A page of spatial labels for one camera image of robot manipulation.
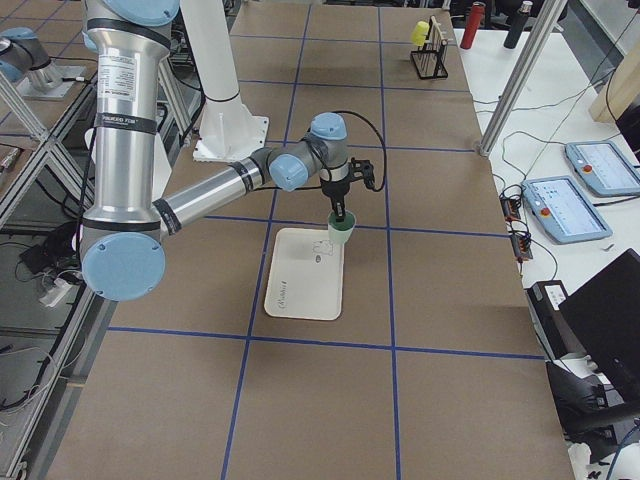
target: ur robot arm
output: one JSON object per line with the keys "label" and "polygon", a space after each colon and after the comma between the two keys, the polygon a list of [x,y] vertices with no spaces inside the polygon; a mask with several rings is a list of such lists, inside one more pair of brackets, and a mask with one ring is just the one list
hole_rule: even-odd
{"label": "ur robot arm", "polygon": [[80,255],[84,279],[98,295],[121,301],[150,292],[164,273],[164,237],[271,180],[293,191],[319,174],[336,222],[345,218],[350,183],[373,183],[368,162],[348,159],[342,117],[323,113],[299,143],[255,150],[152,203],[158,68],[169,53],[178,1],[145,2],[146,8],[128,0],[85,1],[87,35],[98,49],[99,67],[95,200],[83,216]]}
{"label": "ur robot arm", "polygon": [[0,71],[15,83],[25,75],[40,92],[47,92],[62,83],[62,75],[38,40],[25,27],[0,32]]}

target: red bottle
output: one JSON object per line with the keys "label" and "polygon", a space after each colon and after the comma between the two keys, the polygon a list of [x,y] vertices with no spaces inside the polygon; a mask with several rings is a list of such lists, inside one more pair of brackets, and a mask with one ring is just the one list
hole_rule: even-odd
{"label": "red bottle", "polygon": [[462,42],[460,42],[460,48],[468,50],[473,44],[473,39],[476,37],[476,32],[480,26],[480,22],[484,18],[484,3],[473,2],[471,6],[471,13],[467,19],[467,26],[464,29],[464,35],[462,36]]}

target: grid line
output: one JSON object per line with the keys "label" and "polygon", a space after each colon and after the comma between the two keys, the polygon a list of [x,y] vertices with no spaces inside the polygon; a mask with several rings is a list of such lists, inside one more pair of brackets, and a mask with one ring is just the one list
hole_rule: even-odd
{"label": "grid line", "polygon": [[[301,220],[278,220],[265,218],[251,218],[251,217],[235,217],[227,215],[207,215],[204,218],[209,220],[229,220],[235,222],[257,222],[257,223],[275,223],[279,225],[308,225],[312,227],[325,227],[326,223],[316,222],[304,222]],[[436,234],[436,235],[461,235],[471,237],[490,237],[490,238],[510,238],[507,233],[490,233],[490,232],[465,232],[457,230],[438,230],[429,228],[411,228],[411,227],[391,227],[391,226],[376,226],[376,225],[356,225],[356,229],[363,230],[379,230],[379,231],[391,231],[391,232],[408,232],[408,233],[422,233],[422,234]]]}
{"label": "grid line", "polygon": [[[301,37],[279,37],[277,35],[251,35],[251,34],[232,34],[231,37],[241,37],[241,38],[257,38],[257,39],[281,39],[281,40],[302,40]],[[391,41],[391,40],[356,40],[353,38],[316,38],[316,37],[307,37],[305,40],[313,40],[319,42],[348,42],[348,43],[381,43],[383,45],[413,45],[411,42],[399,42],[399,41]]]}
{"label": "grid line", "polygon": [[[296,68],[296,77],[295,80],[296,82],[299,79],[300,76],[300,64],[302,63],[302,56],[304,54],[304,37],[307,34],[307,28],[309,26],[309,18],[311,17],[311,5],[309,5],[309,7],[307,8],[307,18],[305,21],[305,25],[304,25],[304,33],[303,33],[303,39],[302,42],[300,44],[300,53],[298,55],[298,65]],[[295,97],[296,97],[296,87],[297,85],[293,86],[293,89],[291,91],[291,103],[289,104],[289,114],[288,114],[288,118],[287,118],[287,126],[285,129],[285,142],[284,145],[286,146],[287,144],[287,138],[289,137],[289,128],[291,126],[291,116],[292,116],[292,112],[293,112],[293,107],[295,104]],[[249,327],[247,328],[247,338],[245,340],[245,347],[244,347],[244,352],[242,355],[242,363],[240,366],[240,375],[238,377],[238,384],[236,387],[236,395],[235,395],[235,399],[234,399],[234,403],[233,403],[233,411],[231,414],[231,422],[229,425],[229,434],[227,436],[227,445],[225,448],[225,453],[224,453],[224,460],[222,463],[222,471],[220,473],[220,479],[221,480],[226,480],[227,478],[227,473],[229,470],[229,460],[231,458],[231,448],[233,445],[233,437],[235,434],[235,425],[236,425],[236,421],[238,419],[238,411],[240,409],[240,399],[242,397],[242,387],[244,385],[244,375],[246,373],[246,368],[247,368],[247,362],[249,359],[249,350],[251,347],[251,340],[252,340],[252,332],[253,332],[253,324],[255,322],[255,318],[256,318],[256,311],[258,308],[258,299],[260,297],[260,289],[262,287],[262,277],[263,277],[263,272],[264,272],[264,265],[266,262],[266,258],[267,258],[267,252],[268,252],[268,247],[269,247],[269,239],[271,236],[271,226],[272,226],[272,222],[273,222],[273,214],[275,212],[275,208],[276,208],[276,203],[278,201],[278,190],[274,190],[273,191],[273,196],[271,199],[271,210],[269,212],[269,220],[267,222],[267,231],[265,233],[265,237],[264,237],[264,243],[263,243],[263,247],[262,247],[262,257],[260,259],[260,268],[258,269],[258,279],[256,281],[256,290],[254,292],[254,296],[253,296],[253,305],[251,308],[251,319],[249,320]]]}
{"label": "grid line", "polygon": [[[120,333],[142,333],[147,335],[173,335],[177,337],[196,337],[196,338],[216,338],[220,340],[251,340],[252,342],[263,343],[283,343],[291,345],[309,345],[319,347],[338,347],[338,348],[354,348],[361,350],[383,350],[390,352],[392,350],[391,345],[375,344],[375,343],[362,343],[362,342],[340,342],[332,340],[313,340],[306,338],[288,338],[288,337],[267,337],[256,335],[238,335],[232,333],[216,333],[216,332],[202,332],[193,330],[173,330],[166,328],[144,328],[144,327],[126,327],[126,326],[112,326],[107,329],[110,332]],[[527,353],[505,353],[505,352],[483,352],[480,350],[457,350],[450,348],[429,348],[429,347],[411,347],[396,345],[395,350],[397,352],[417,353],[417,354],[432,354],[432,355],[453,355],[463,357],[485,357],[485,358],[502,358],[512,360],[535,360],[543,361],[542,355],[533,355]]]}
{"label": "grid line", "polygon": [[[380,103],[382,110],[382,125],[381,134],[382,138],[387,142],[387,128],[386,128],[386,111],[385,111],[385,97],[384,97],[384,54],[382,50],[382,14],[378,7],[378,40],[379,40],[379,55],[380,55]],[[400,450],[400,405],[398,400],[398,359],[396,354],[396,325],[395,325],[395,307],[393,296],[393,268],[392,268],[392,251],[391,251],[391,209],[389,202],[389,181],[385,179],[384,186],[384,204],[385,204],[385,218],[386,218],[386,231],[387,231],[387,278],[389,288],[389,329],[391,332],[391,384],[393,394],[393,430],[394,430],[394,445],[396,454],[396,480],[402,480],[402,452]]]}
{"label": "grid line", "polygon": [[[287,144],[292,143],[285,140],[268,140],[267,143]],[[350,148],[369,148],[372,150],[382,150],[380,145],[364,145],[359,143],[347,144]],[[447,147],[406,147],[406,146],[393,146],[387,145],[387,150],[408,150],[413,152],[450,152],[450,153],[476,153],[472,148],[447,148]]]}
{"label": "grid line", "polygon": [[[342,87],[342,88],[366,88],[369,90],[379,90],[379,86],[375,85],[350,85],[350,84],[342,84],[342,83],[313,83],[313,82],[287,82],[284,80],[258,80],[258,79],[242,79],[238,80],[238,83],[258,83],[258,84],[267,84],[267,85],[302,85],[307,87]],[[469,90],[460,90],[454,88],[420,88],[420,87],[382,87],[385,90],[400,90],[400,91],[410,91],[410,92],[443,92],[443,93],[468,93],[471,94]]]}
{"label": "grid line", "polygon": [[20,2],[20,4],[16,8],[14,8],[9,13],[7,13],[7,16],[4,17],[2,20],[0,20],[0,25],[2,25],[5,20],[8,20],[9,18],[13,18],[12,15],[16,13],[18,10],[20,10],[24,6],[24,4],[27,3],[27,1],[28,0],[22,0],[22,2]]}

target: tablet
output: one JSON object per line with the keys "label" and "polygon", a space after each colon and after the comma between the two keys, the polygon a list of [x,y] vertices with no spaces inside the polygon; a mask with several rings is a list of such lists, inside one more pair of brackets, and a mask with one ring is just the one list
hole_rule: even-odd
{"label": "tablet", "polygon": [[565,154],[594,194],[601,197],[640,194],[640,172],[613,142],[568,143]]}
{"label": "tablet", "polygon": [[613,234],[573,178],[526,180],[522,186],[533,215],[558,243],[598,240]]}

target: white cable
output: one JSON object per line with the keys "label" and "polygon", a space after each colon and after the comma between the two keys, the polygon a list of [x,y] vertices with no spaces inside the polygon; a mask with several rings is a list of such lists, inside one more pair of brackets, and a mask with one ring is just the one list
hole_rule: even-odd
{"label": "white cable", "polygon": [[87,334],[84,334],[84,339],[82,340],[82,346],[80,347],[80,350],[78,351],[78,353],[76,354],[75,357],[73,357],[73,360],[69,360],[67,363],[65,363],[62,366],[62,370],[64,370],[65,368],[73,365],[79,358],[80,355],[82,355],[82,352],[84,352],[85,347],[87,346]]}
{"label": "white cable", "polygon": [[[56,368],[59,367],[58,362],[55,361],[55,359],[51,356],[51,354],[49,352],[47,352],[46,350],[44,350],[43,348],[40,348],[40,347],[26,347],[26,348],[21,348],[21,349],[18,349],[18,350],[13,350],[13,351],[10,351],[10,352],[0,353],[0,357],[8,357],[9,355],[16,355],[18,353],[25,353],[25,352],[32,352],[32,351],[42,352],[43,354],[45,354],[47,356],[47,358],[49,359],[49,361],[51,362],[51,364],[54,367],[56,367]],[[0,415],[13,416],[13,415],[16,415],[17,413],[20,413],[22,410],[24,410],[29,405],[31,405],[31,403],[33,403],[33,401],[36,398],[38,398],[43,393],[47,392],[49,387],[51,386],[51,384],[53,383],[54,380],[55,380],[55,374],[52,373],[51,376],[49,377],[49,380],[44,385],[37,384],[37,385],[33,385],[32,387],[29,387],[29,395],[27,396],[26,400],[21,405],[17,406],[13,410],[0,411]],[[4,422],[2,423],[2,425],[5,426],[5,427],[10,426],[10,425],[5,424]]]}

